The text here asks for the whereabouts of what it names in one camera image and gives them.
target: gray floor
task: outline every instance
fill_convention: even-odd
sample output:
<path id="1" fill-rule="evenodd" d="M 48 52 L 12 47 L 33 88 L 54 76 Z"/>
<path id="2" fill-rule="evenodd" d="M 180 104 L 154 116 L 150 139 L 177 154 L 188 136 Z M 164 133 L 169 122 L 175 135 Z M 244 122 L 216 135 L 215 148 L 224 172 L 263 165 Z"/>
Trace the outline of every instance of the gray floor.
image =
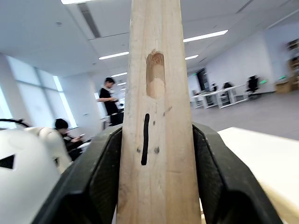
<path id="1" fill-rule="evenodd" d="M 299 140 L 299 91 L 262 95 L 221 110 L 192 108 L 192 119 L 215 131 L 239 127 Z"/>

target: ceiling light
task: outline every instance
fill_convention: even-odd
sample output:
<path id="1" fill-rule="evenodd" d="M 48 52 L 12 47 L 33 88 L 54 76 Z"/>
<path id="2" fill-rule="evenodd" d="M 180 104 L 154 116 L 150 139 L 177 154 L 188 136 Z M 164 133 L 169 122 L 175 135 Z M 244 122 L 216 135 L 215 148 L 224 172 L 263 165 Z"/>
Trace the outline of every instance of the ceiling light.
<path id="1" fill-rule="evenodd" d="M 184 39 L 183 42 L 186 43 L 186 42 L 202 40 L 202 39 L 206 39 L 206 38 L 210 38 L 210 37 L 214 37 L 214 36 L 221 36 L 221 35 L 225 35 L 227 32 L 228 32 L 228 30 L 224 30 L 224 31 L 216 32 L 216 33 L 191 37 L 191 38 Z"/>
<path id="2" fill-rule="evenodd" d="M 199 55 L 194 55 L 194 56 L 191 56 L 191 57 L 186 57 L 185 60 L 190 60 L 190 59 L 194 59 L 194 58 L 197 58 Z"/>
<path id="3" fill-rule="evenodd" d="M 119 53 L 119 54 L 115 54 L 115 55 L 108 55 L 108 56 L 104 56 L 104 57 L 100 57 L 99 59 L 100 60 L 104 60 L 104 59 L 108 59 L 108 58 L 112 58 L 112 57 L 118 57 L 118 56 L 123 56 L 123 55 L 128 55 L 129 52 L 122 52 L 122 53 Z"/>
<path id="4" fill-rule="evenodd" d="M 118 83 L 117 85 L 125 85 L 125 84 L 127 84 L 127 83 Z"/>
<path id="5" fill-rule="evenodd" d="M 68 5 L 68 4 L 78 4 L 83 3 L 87 1 L 93 1 L 93 0 L 61 0 L 62 4 Z"/>
<path id="6" fill-rule="evenodd" d="M 126 75 L 126 74 L 127 74 L 127 72 L 124 72 L 124 73 L 121 73 L 121 74 L 113 75 L 111 77 L 118 77 L 118 76 L 123 76 L 123 75 Z"/>

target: wooden post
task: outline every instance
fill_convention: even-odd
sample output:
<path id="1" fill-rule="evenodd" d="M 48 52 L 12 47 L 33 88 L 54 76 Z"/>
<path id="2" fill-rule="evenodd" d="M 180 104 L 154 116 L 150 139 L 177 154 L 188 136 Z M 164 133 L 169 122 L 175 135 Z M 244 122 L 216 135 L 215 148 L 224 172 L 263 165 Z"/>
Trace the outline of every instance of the wooden post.
<path id="1" fill-rule="evenodd" d="M 200 224 L 179 0 L 133 0 L 117 224 Z"/>

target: white robot part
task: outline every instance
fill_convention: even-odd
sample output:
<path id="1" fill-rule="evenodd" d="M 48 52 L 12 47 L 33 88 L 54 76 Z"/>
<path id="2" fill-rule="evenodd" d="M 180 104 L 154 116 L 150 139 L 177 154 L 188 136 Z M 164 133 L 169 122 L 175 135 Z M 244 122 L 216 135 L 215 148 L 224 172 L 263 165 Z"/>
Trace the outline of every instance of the white robot part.
<path id="1" fill-rule="evenodd" d="M 57 169 L 61 174 L 72 164 L 64 141 L 58 131 L 49 127 L 29 127 L 24 130 L 38 136 L 42 140 L 50 156 L 56 161 Z"/>
<path id="2" fill-rule="evenodd" d="M 59 178 L 48 149 L 35 135 L 0 131 L 1 223 L 31 223 Z"/>

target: ceiling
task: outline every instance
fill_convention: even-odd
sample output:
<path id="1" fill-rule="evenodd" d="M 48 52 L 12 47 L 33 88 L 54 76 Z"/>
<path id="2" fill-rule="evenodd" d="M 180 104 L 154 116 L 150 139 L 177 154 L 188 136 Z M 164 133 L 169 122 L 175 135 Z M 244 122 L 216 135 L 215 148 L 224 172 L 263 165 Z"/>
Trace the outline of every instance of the ceiling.
<path id="1" fill-rule="evenodd" d="M 131 0 L 86 3 L 101 38 L 94 37 L 76 4 L 0 2 L 0 52 L 58 76 L 89 72 L 97 88 L 105 77 L 127 71 L 128 56 L 98 58 L 129 50 Z M 224 36 L 185 44 L 186 56 L 199 54 L 187 61 L 188 71 L 196 71 L 249 35 L 298 10 L 299 0 L 181 0 L 181 8 L 184 38 L 229 30 Z M 298 15 L 292 20 L 298 21 Z M 126 76 L 116 79 L 125 81 Z"/>

